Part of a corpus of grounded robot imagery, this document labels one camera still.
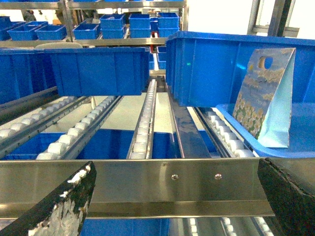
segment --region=white roller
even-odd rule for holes
[[[46,110],[49,111],[50,113],[53,113],[53,112],[55,112],[58,109],[56,107],[52,106],[52,107],[47,107]]]
[[[89,117],[84,117],[82,120],[81,120],[81,122],[82,123],[86,123],[86,124],[88,124],[88,125],[90,125],[91,123],[92,123],[92,119],[91,118],[89,118]]]
[[[16,130],[13,130],[13,129],[1,129],[0,130],[0,137],[7,138],[7,137],[12,136],[15,133],[16,133]]]
[[[231,224],[230,218],[223,217],[222,219],[223,219],[223,222],[224,222],[225,224],[227,224],[227,225]]]
[[[59,110],[62,107],[62,105],[60,103],[56,103],[56,104],[52,105],[52,107],[56,107],[57,110]]]
[[[49,114],[51,114],[51,112],[47,109],[41,110],[38,112],[39,114],[42,114],[43,116],[48,116]]]
[[[68,135],[73,135],[74,137],[78,137],[79,134],[81,133],[82,133],[82,129],[78,129],[78,128],[71,128],[67,132]]]
[[[33,124],[35,122],[36,122],[36,120],[34,120],[33,118],[24,118],[21,121],[21,123],[26,124],[26,125],[30,125],[30,124]]]
[[[237,137],[236,137],[236,135],[235,135],[234,133],[232,133],[232,132],[226,132],[226,133],[224,133],[224,135],[223,135],[223,139],[224,139],[227,143],[229,143],[231,140],[237,140]]]
[[[91,118],[91,119],[93,119],[93,120],[95,120],[96,117],[97,117],[97,114],[95,114],[95,113],[89,113],[89,114],[87,115],[87,117],[88,117],[88,118]]]
[[[101,113],[101,111],[100,110],[93,110],[93,111],[91,111],[91,113],[93,114],[96,114],[97,116],[99,116],[99,114]]]
[[[148,135],[137,134],[136,142],[137,143],[146,143],[148,141]]]
[[[220,126],[225,126],[225,123],[223,120],[215,120],[214,126],[216,127],[216,129],[219,129]]]
[[[139,127],[141,127],[141,128],[146,128],[146,129],[148,129],[148,128],[149,128],[149,125],[150,125],[149,122],[144,122],[144,121],[140,121],[140,122],[139,122]]]
[[[147,143],[138,143],[135,142],[133,145],[133,152],[145,153],[147,150]]]
[[[196,224],[196,219],[195,218],[190,218],[189,222],[190,222],[190,225],[195,225]]]
[[[244,149],[244,144],[241,140],[231,140],[228,145],[231,147],[232,152],[235,152],[239,149]]]
[[[146,128],[138,128],[138,134],[147,135],[149,133]]]
[[[51,143],[48,146],[47,152],[55,153],[57,155],[63,155],[67,150],[67,145],[63,143]]]
[[[191,232],[192,233],[197,233],[197,226],[196,225],[191,225]]]
[[[24,123],[15,123],[13,124],[10,129],[13,129],[15,131],[20,131],[21,129],[23,129],[26,126],[26,124]]]
[[[69,146],[71,143],[73,143],[75,140],[75,137],[73,135],[63,134],[58,139],[58,143],[63,143]]]
[[[43,115],[43,114],[40,114],[40,113],[38,113],[38,114],[33,114],[32,116],[31,116],[31,118],[32,119],[34,119],[34,120],[40,120],[40,119],[43,119],[45,116]]]
[[[58,155],[55,153],[49,153],[49,152],[43,152],[40,153],[36,160],[57,160],[58,159]]]
[[[105,110],[105,107],[97,106],[97,107],[95,107],[95,110],[100,110],[102,112]]]
[[[133,152],[130,156],[130,159],[145,159],[145,153]]]
[[[229,233],[233,232],[234,231],[233,225],[227,225],[226,231],[228,231]]]
[[[89,125],[83,122],[78,122],[75,124],[74,128],[85,130]]]
[[[218,127],[218,131],[220,132],[220,134],[223,136],[224,133],[226,132],[231,132],[230,128],[226,125],[223,125],[223,126],[219,126]]]
[[[254,154],[247,149],[239,149],[235,151],[235,157],[254,157]]]

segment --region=steel bar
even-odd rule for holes
[[[152,158],[156,99],[157,82],[155,79],[152,79],[131,140],[127,159]]]
[[[0,125],[16,119],[57,98],[59,98],[57,87],[53,87],[11,102],[0,104]]]
[[[98,174],[89,217],[272,216],[257,176],[258,162],[259,158],[95,160]],[[84,163],[0,162],[0,218],[19,217]]]
[[[38,120],[37,122],[27,125],[24,129],[21,129],[12,136],[2,139],[0,141],[0,158],[6,156],[20,145],[26,143],[35,135],[45,130],[50,125],[56,123],[64,116],[68,115],[74,109],[85,103],[86,100],[88,99],[89,98],[87,97],[78,98],[77,100],[65,105],[64,107],[47,115],[46,117]]]
[[[187,107],[180,107],[169,92],[169,89],[168,96],[182,158],[210,158],[207,146]]]

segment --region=blue plastic bin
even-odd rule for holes
[[[152,53],[150,53],[149,69],[154,70],[154,57]]]
[[[157,46],[157,53],[166,53],[165,46]]]
[[[140,95],[149,77],[149,52],[145,48],[45,52],[51,56],[61,96]]]
[[[11,20],[9,16],[0,16],[0,30],[11,27]]]
[[[0,50],[0,104],[56,86],[51,62],[41,50]]]
[[[8,30],[8,33],[14,41],[37,40],[38,38],[35,30],[39,29],[40,27],[41,26],[22,25],[20,27]]]
[[[235,103],[255,49],[296,48],[293,102],[315,102],[315,41],[179,31],[167,46],[166,81],[181,106]]]
[[[80,24],[73,29],[75,39],[97,39],[100,33],[99,24]]]
[[[125,14],[105,14],[100,18],[102,30],[121,30],[125,24]]]
[[[150,29],[150,15],[149,14],[132,14],[129,16],[130,29]]]
[[[158,28],[158,35],[161,38],[166,38],[174,33],[176,33],[177,31],[179,31],[179,27],[177,28]]]
[[[35,30],[39,40],[63,40],[67,36],[65,26],[47,25]]]
[[[130,38],[150,38],[151,29],[130,29]]]
[[[160,70],[166,69],[166,53],[157,54],[157,62]]]
[[[123,38],[126,33],[126,28],[122,27],[121,29],[102,29],[103,39],[110,38]]]
[[[25,24],[26,26],[46,26],[48,21],[31,21]]]
[[[150,25],[151,25],[151,31],[157,32],[158,31],[158,18],[157,17],[151,17],[150,18]]]
[[[179,17],[176,13],[159,13],[157,20],[159,28],[169,29],[179,26]]]

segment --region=paper bag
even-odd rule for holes
[[[263,146],[287,148],[291,123],[295,48],[256,49],[233,117]]]

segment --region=blue bin rim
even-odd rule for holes
[[[274,44],[292,44],[295,48],[296,45],[301,46],[315,46],[315,40],[299,39],[299,38],[285,38],[285,37],[266,37],[256,35],[238,35],[238,34],[224,34],[224,33],[200,33],[190,31],[178,31],[173,35],[167,37],[166,41],[177,38],[187,39],[216,39],[226,41],[239,41],[239,42],[257,42],[257,43],[274,43]]]
[[[120,18],[115,18],[115,19],[109,19],[109,17],[115,17],[115,16],[120,16]],[[102,17],[100,18],[100,20],[105,20],[105,21],[120,21],[123,17],[125,16],[125,14],[104,14],[102,15]]]
[[[83,26],[86,26],[86,25],[88,25],[88,26],[94,26],[94,27],[93,27],[92,29],[78,29],[78,28],[80,28],[80,26],[83,27]],[[96,30],[97,27],[99,27],[99,24],[79,24],[76,28],[73,29],[73,31]]]
[[[43,30],[44,28],[51,27],[51,26],[52,26],[52,27],[55,27],[56,30]],[[40,33],[41,33],[41,32],[58,32],[58,31],[62,30],[63,28],[65,28],[64,25],[60,25],[60,26],[47,25],[47,26],[42,26],[42,27],[36,29],[35,32],[36,32],[36,33],[37,33],[37,32],[40,32]]]
[[[120,53],[120,52],[147,52],[144,47],[119,47],[119,48],[78,48],[78,49],[44,49],[47,53]]]
[[[172,18],[179,18],[179,16],[175,13],[175,12],[160,12],[158,14],[158,19],[161,18],[168,18],[168,19],[172,19]]]
[[[150,15],[149,14],[131,14],[129,16],[129,19],[132,19],[132,20],[148,19],[148,20],[150,20]]]

